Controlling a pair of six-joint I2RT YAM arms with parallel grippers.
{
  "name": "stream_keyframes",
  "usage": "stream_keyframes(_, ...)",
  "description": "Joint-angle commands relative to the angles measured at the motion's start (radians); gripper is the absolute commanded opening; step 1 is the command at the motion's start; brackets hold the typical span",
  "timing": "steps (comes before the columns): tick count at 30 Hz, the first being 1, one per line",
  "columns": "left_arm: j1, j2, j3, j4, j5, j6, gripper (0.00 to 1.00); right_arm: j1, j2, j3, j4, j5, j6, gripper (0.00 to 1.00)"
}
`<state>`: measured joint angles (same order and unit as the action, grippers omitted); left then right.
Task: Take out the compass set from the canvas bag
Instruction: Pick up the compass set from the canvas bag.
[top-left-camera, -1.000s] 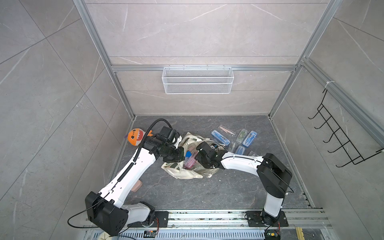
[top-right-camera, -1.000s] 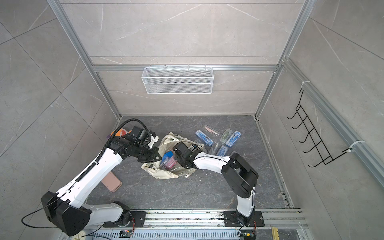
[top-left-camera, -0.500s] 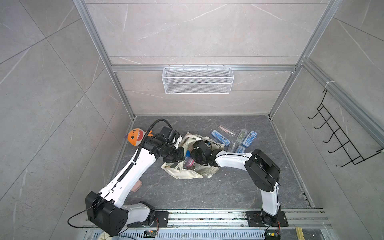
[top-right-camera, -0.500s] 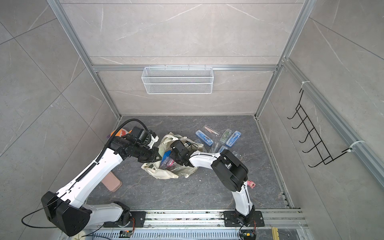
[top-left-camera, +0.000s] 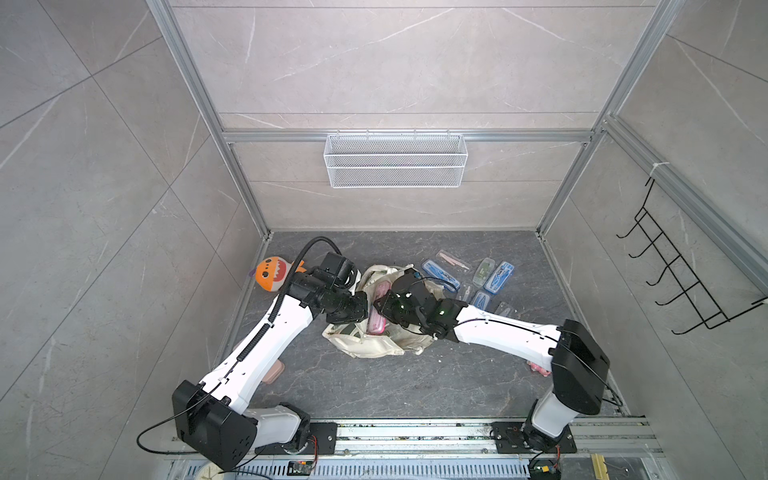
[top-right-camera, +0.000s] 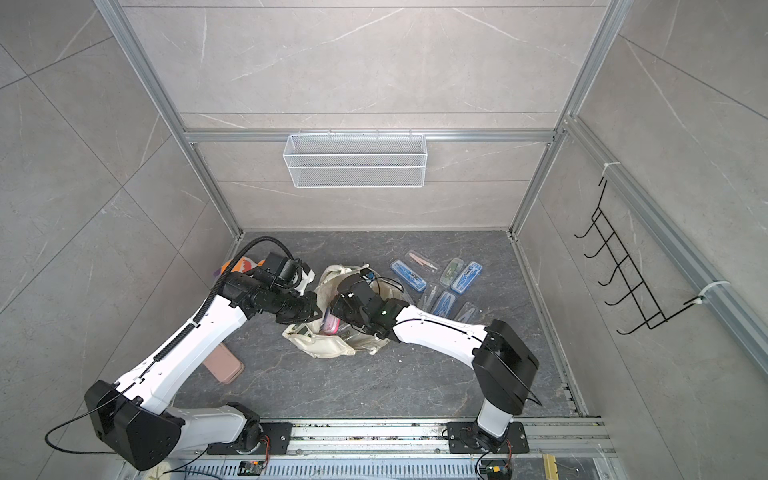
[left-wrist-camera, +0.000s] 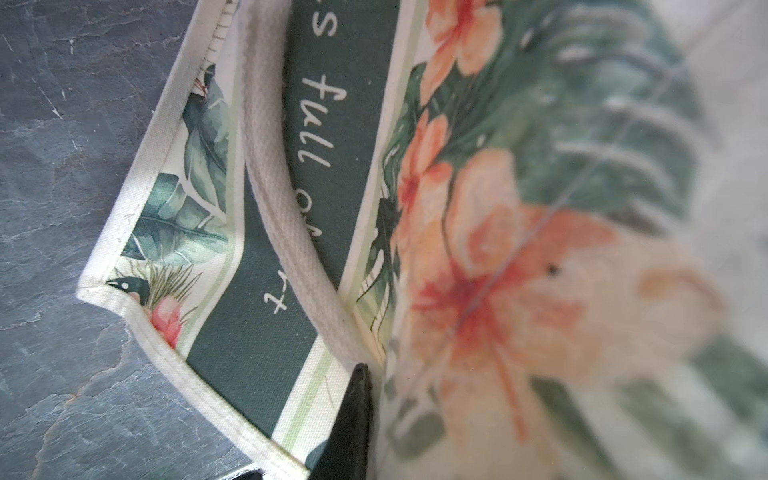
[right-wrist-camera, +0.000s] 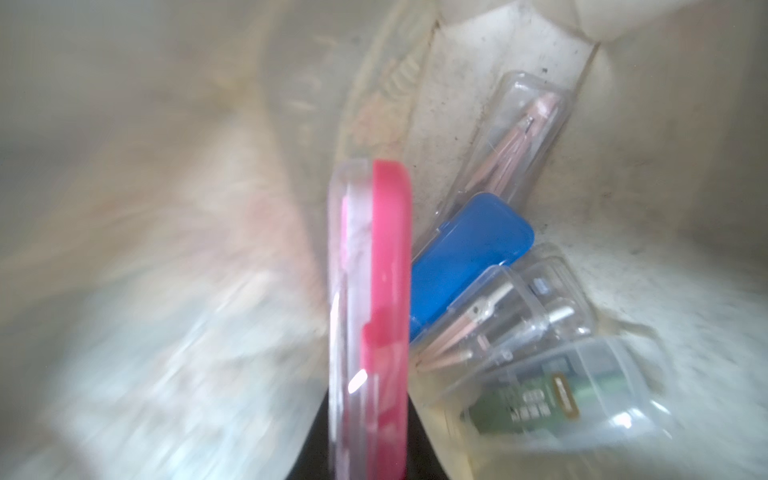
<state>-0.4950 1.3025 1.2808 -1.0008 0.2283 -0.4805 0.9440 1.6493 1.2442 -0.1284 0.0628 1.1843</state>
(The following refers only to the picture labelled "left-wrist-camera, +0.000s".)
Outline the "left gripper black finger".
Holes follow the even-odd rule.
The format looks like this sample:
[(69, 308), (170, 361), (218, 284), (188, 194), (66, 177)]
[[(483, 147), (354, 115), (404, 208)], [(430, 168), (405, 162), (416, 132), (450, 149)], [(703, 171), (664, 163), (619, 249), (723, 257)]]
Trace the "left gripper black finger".
[(366, 479), (372, 422), (371, 373), (366, 364), (359, 363), (352, 371), (326, 446), (309, 479)]

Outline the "cream canvas tote bag leaves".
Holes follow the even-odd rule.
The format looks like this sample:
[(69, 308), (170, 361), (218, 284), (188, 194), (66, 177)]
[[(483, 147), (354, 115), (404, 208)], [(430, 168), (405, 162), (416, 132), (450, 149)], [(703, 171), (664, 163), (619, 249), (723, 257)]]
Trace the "cream canvas tote bag leaves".
[(202, 1), (77, 295), (266, 479), (763, 479), (767, 5)]

